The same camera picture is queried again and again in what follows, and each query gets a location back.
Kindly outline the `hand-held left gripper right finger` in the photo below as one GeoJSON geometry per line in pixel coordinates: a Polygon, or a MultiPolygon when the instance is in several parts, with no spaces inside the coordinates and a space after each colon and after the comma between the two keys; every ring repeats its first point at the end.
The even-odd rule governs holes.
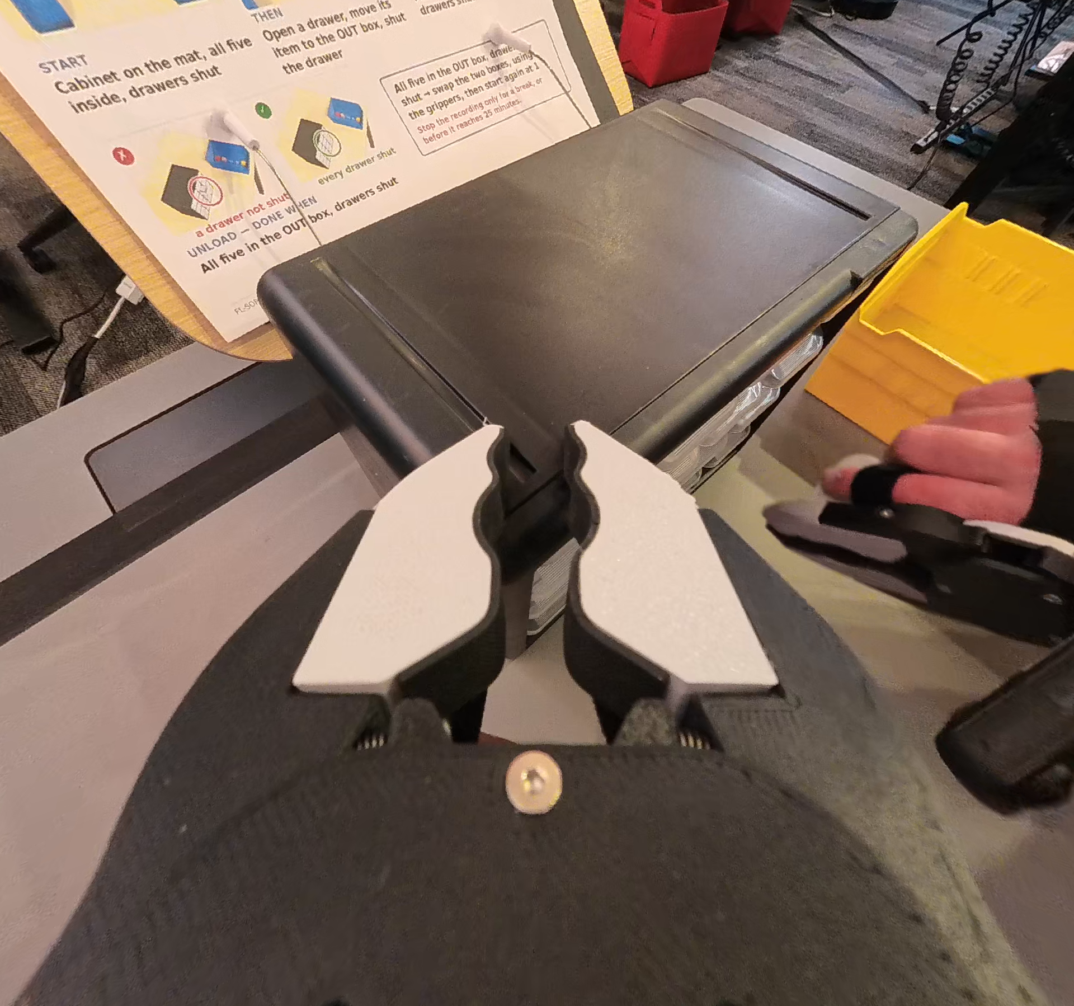
{"type": "Polygon", "coordinates": [[[672,476],[590,422],[568,425],[579,543],[567,670],[594,701],[767,694],[779,677],[699,507],[672,476]]]}

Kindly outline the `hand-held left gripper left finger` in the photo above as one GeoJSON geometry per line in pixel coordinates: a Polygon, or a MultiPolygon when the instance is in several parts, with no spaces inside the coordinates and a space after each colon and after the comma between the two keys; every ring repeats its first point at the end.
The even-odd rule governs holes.
{"type": "Polygon", "coordinates": [[[503,427],[487,425],[377,502],[292,685],[462,709],[505,662],[503,427]]]}

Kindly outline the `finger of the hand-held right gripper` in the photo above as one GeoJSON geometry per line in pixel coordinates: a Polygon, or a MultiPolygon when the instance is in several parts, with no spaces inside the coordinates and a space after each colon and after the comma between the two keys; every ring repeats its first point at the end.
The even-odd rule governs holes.
{"type": "Polygon", "coordinates": [[[857,581],[931,581],[900,534],[899,504],[859,506],[826,498],[771,502],[767,529],[785,546],[857,581]]]}

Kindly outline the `black storage cabinet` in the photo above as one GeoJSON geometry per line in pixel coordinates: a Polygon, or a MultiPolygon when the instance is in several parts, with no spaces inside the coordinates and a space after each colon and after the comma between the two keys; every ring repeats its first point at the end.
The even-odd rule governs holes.
{"type": "Polygon", "coordinates": [[[891,200],[657,101],[285,261],[258,297],[390,482],[505,431],[532,643],[578,550],[568,424],[695,491],[917,236],[891,200]]]}

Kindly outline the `person's right hand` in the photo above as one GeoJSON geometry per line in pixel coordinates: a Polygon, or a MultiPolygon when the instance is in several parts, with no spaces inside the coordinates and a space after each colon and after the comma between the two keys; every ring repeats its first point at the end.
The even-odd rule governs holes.
{"type": "Polygon", "coordinates": [[[962,393],[950,413],[901,431],[884,460],[829,468],[828,498],[921,505],[1073,541],[1073,371],[962,393]]]}

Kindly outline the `yellow plastic bin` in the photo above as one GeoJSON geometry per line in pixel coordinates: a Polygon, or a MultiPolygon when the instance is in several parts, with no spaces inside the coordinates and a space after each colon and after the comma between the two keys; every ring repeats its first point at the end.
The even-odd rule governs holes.
{"type": "Polygon", "coordinates": [[[889,443],[972,387],[1072,367],[1072,249],[961,205],[900,256],[807,390],[889,443]]]}

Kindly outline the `white instruction poster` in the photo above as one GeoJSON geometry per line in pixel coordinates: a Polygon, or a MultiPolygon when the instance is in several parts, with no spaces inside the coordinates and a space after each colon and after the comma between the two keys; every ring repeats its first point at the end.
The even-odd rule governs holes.
{"type": "Polygon", "coordinates": [[[492,21],[601,123],[553,0],[2,0],[2,79],[235,342],[268,322],[262,275],[315,243],[213,112],[326,245],[585,129],[492,21]]]}

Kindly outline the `instruction sheet on wooden board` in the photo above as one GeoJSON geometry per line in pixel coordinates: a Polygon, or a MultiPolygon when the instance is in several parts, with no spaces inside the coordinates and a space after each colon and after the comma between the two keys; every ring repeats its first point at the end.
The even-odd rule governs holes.
{"type": "MultiPolygon", "coordinates": [[[[603,121],[632,112],[633,98],[600,0],[553,2],[568,45],[581,54],[582,78],[603,121]]],[[[130,275],[156,310],[185,336],[250,363],[279,363],[292,358],[272,324],[255,329],[235,342],[224,342],[6,78],[1,81],[1,134],[103,248],[119,274],[130,275]]]]}

